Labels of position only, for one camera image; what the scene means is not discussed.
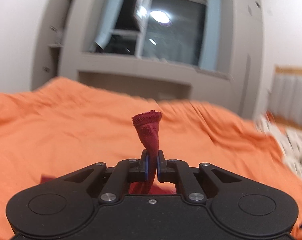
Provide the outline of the grey padded headboard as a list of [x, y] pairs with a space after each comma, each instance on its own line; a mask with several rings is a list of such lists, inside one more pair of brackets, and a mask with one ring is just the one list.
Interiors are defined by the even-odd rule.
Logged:
[[275, 67], [267, 116], [278, 125], [302, 130], [302, 67]]

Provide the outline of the light blue curtain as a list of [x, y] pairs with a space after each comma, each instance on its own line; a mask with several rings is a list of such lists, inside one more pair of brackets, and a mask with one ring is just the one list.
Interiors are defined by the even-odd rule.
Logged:
[[104, 49], [112, 36], [124, 0], [106, 0], [94, 44]]
[[203, 42], [198, 66], [216, 71], [219, 55], [222, 0], [207, 0]]

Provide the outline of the cream patterned clothes pile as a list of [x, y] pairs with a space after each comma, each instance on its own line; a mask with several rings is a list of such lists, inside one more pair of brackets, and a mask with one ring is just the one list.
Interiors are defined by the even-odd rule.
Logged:
[[292, 127], [281, 130], [265, 114], [258, 115], [255, 126], [258, 131], [276, 140], [282, 151], [282, 162], [302, 179], [302, 131]]

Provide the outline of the orange bed cover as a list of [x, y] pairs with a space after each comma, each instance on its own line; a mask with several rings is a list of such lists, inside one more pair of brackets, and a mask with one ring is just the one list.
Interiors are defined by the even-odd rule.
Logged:
[[0, 93], [0, 239], [12, 229], [8, 200], [96, 162], [139, 158], [143, 145], [132, 117], [162, 113], [160, 149], [190, 166], [207, 162], [280, 189], [299, 206], [293, 235], [302, 239], [302, 180], [282, 161], [276, 141], [223, 107], [198, 101], [145, 100], [56, 78], [34, 92]]

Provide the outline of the left light blue curtain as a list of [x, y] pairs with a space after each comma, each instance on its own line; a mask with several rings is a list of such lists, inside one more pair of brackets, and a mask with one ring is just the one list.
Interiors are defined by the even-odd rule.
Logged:
[[94, 44], [104, 49], [112, 36], [124, 0], [106, 0]]

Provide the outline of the dark red small garment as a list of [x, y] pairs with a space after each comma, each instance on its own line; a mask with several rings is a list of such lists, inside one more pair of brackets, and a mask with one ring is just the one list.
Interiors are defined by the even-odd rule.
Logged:
[[148, 179], [146, 182], [136, 182], [130, 185], [130, 194], [175, 194], [174, 190], [163, 189], [153, 185], [157, 171], [157, 156], [159, 151], [159, 123], [162, 113], [149, 111], [140, 113], [132, 118], [132, 123], [137, 131], [138, 137], [149, 156]]

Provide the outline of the grey wall cabinet unit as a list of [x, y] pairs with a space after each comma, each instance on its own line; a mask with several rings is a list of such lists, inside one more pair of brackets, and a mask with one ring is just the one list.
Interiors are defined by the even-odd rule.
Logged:
[[254, 116], [262, 0], [48, 0], [31, 88], [55, 76]]

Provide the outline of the window with dark glass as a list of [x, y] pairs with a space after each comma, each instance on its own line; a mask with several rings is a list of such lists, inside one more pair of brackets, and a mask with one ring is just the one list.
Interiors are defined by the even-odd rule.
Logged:
[[207, 0], [124, 0], [108, 45], [120, 54], [198, 66]]

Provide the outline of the right light blue curtain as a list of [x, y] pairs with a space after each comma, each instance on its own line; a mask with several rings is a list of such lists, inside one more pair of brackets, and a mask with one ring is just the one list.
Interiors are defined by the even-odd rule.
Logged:
[[198, 66], [216, 71], [219, 55], [222, 0], [207, 0], [203, 42]]

